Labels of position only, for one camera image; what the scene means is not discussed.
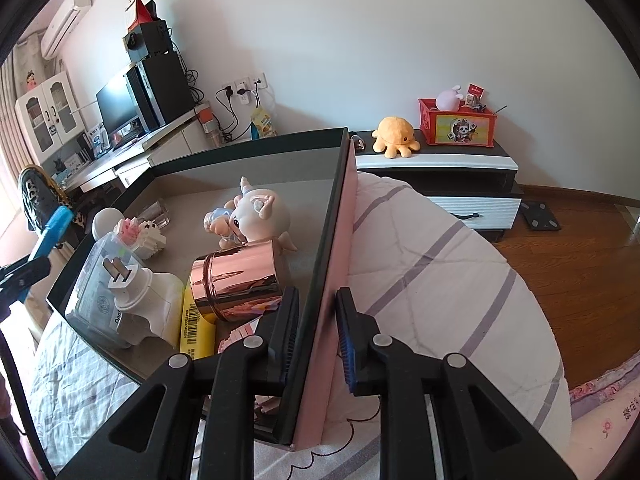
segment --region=nightstand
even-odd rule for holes
[[[365,142],[364,151],[356,153],[358,170],[403,180],[491,242],[513,225],[522,198],[515,181],[518,165],[497,142],[493,148],[430,146],[415,130],[419,152],[386,158],[373,151],[371,131],[352,134]]]

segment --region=monitor screen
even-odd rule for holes
[[[96,95],[102,122],[110,135],[138,116],[135,104],[127,90],[125,74],[126,72],[121,72],[111,78]]]

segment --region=unicorn horn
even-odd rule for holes
[[[249,184],[249,181],[246,177],[242,177],[240,179],[240,189],[242,190],[242,196],[245,196],[249,191],[251,191],[254,187]]]

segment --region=transparent plastic container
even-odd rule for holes
[[[111,277],[102,266],[105,258],[113,260],[116,256],[125,265],[139,264],[144,267],[115,233],[105,234],[92,247],[65,310],[66,320],[91,345],[97,344],[111,350],[130,347],[118,334],[122,314],[108,289]]]

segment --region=air conditioner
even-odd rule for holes
[[[91,0],[65,0],[51,20],[42,37],[40,47],[44,59],[52,59],[60,52],[66,38],[91,8]]]

